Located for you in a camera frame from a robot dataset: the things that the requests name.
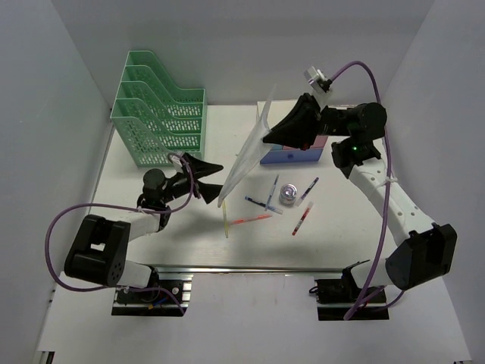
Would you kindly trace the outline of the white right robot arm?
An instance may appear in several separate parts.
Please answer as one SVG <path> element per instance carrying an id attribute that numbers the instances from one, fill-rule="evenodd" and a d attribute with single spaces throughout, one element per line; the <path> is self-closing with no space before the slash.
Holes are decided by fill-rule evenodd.
<path id="1" fill-rule="evenodd" d="M 265 143 L 305 150 L 319 135 L 342 137 L 331 145 L 334 165 L 368 198 L 396 244 L 393 253 L 377 264 L 360 263 L 343 270 L 343 296 L 354 303 L 362 301 L 370 287 L 393 285 L 406 291 L 447 274 L 457 241 L 450 224 L 437 224 L 388 176 L 389 165 L 374 145 L 385 134 L 386 120 L 386 109 L 377 102 L 321 108 L 306 93 L 263 138 Z"/>

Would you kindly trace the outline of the white mini drawer cabinet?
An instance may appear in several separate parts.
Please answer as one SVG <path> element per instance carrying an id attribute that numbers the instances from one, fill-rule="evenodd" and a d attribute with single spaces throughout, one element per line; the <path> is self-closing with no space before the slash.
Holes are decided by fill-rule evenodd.
<path id="1" fill-rule="evenodd" d="M 280 100 L 271 103 L 268 125 L 275 126 L 295 106 L 296 100 Z M 260 161 L 260 165 L 318 162 L 327 144 L 327 136 L 317 136 L 310 149 L 301 150 L 286 146 L 274 146 Z"/>

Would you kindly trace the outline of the pink small drawer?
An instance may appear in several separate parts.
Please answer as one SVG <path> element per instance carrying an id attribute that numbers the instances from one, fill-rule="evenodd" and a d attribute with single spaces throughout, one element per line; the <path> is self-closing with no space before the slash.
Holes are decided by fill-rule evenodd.
<path id="1" fill-rule="evenodd" d="M 314 143 L 308 149 L 323 149 L 327 143 L 328 136 L 317 136 Z M 297 148 L 292 148 L 284 146 L 283 150 L 297 150 Z"/>

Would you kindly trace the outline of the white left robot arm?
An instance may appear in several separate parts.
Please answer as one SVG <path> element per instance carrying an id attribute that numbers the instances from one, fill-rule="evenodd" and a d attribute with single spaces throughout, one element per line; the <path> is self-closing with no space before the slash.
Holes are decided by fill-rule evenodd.
<path id="1" fill-rule="evenodd" d="M 135 208 L 120 206 L 126 213 L 114 221 L 99 215 L 83 219 L 64 262 L 68 277 L 102 287 L 133 287 L 145 303 L 158 298 L 160 284 L 152 279 L 154 269 L 127 261 L 129 243 L 164 230 L 171 215 L 186 207 L 192 198 L 207 204 L 218 198 L 222 186 L 205 184 L 200 179 L 224 169 L 187 152 L 171 153 L 168 158 L 175 174 L 167 177 L 158 168 L 144 173 Z"/>

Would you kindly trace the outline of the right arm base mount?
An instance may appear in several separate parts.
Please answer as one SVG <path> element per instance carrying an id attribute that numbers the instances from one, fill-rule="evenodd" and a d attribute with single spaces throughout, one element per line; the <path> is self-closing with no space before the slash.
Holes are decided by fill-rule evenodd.
<path id="1" fill-rule="evenodd" d="M 308 293 L 316 299 L 319 321 L 343 320 L 361 291 L 350 276 L 351 269 L 367 262 L 369 260 L 345 267 L 340 278 L 322 278 L 314 281 L 314 286 Z M 369 287 L 365 296 L 371 298 L 359 305 L 351 320 L 383 321 L 390 318 L 383 287 Z"/>

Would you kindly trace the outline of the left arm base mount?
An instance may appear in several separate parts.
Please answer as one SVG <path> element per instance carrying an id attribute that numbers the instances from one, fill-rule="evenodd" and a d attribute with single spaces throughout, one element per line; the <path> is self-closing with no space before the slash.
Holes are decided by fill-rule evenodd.
<path id="1" fill-rule="evenodd" d="M 183 317 L 188 309 L 193 274 L 174 268 L 154 267 L 149 287 L 154 290 L 135 292 L 117 290 L 111 314 L 132 317 Z"/>

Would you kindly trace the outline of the booklet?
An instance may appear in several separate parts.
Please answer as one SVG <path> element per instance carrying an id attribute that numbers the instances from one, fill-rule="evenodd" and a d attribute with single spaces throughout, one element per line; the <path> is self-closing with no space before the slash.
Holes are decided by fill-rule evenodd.
<path id="1" fill-rule="evenodd" d="M 223 205 L 224 200 L 234 190 L 237 184 L 242 181 L 274 146 L 273 143 L 264 143 L 263 138 L 271 131 L 268 123 L 268 115 L 276 88 L 276 85 L 272 87 L 262 111 L 258 113 L 255 126 L 252 128 L 251 133 L 236 157 L 236 161 L 233 163 L 219 194 L 217 201 L 218 208 Z"/>

